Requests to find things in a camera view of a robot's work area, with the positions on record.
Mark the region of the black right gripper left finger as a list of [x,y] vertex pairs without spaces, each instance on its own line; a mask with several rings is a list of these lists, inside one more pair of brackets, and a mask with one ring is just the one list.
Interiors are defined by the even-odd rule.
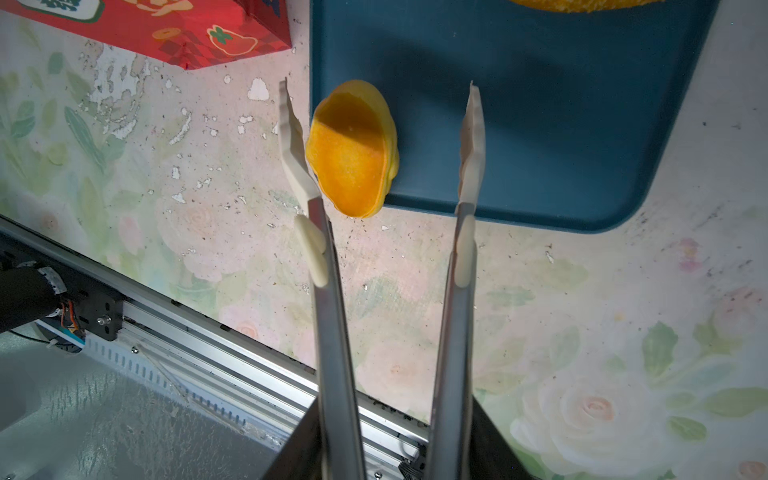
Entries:
[[316,480],[320,478],[320,421],[317,413],[306,413],[262,479]]

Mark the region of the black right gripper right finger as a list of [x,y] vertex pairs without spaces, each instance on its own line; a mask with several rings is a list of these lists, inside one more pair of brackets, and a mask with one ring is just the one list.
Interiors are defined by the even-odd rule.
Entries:
[[533,479],[477,399],[472,406],[470,479]]

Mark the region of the steel tongs with white tips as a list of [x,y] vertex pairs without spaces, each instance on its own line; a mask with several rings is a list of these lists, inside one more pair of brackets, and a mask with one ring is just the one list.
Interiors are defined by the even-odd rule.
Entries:
[[[330,221],[305,161],[300,125],[285,80],[279,83],[279,145],[286,177],[304,213],[294,229],[313,285],[322,475],[365,473],[343,293]],[[425,478],[467,479],[472,426],[472,345],[477,269],[476,208],[486,163],[480,89],[470,85],[460,130],[460,185],[449,257]]]

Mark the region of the small striped pumpkin bun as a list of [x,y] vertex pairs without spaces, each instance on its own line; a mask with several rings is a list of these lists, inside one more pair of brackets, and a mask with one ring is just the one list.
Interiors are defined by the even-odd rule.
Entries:
[[378,213],[399,169],[396,126],[381,92],[363,80],[334,89],[315,108],[306,157],[339,212]]

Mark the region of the red white paper bag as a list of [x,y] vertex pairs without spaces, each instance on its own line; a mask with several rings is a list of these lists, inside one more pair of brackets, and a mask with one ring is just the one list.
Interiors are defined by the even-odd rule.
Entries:
[[3,1],[1,9],[185,70],[292,48],[284,1]]

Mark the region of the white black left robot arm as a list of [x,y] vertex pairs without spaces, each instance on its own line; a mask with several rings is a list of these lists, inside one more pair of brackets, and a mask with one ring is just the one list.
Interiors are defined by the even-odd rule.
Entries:
[[306,424],[276,452],[84,353],[16,334],[59,306],[39,270],[2,272],[2,478],[319,478]]

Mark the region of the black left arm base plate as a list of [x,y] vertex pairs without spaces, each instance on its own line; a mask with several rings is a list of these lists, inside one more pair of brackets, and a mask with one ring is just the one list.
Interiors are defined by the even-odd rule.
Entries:
[[36,267],[55,294],[56,309],[41,318],[57,332],[84,340],[114,341],[123,323],[125,296],[87,275],[63,267]]

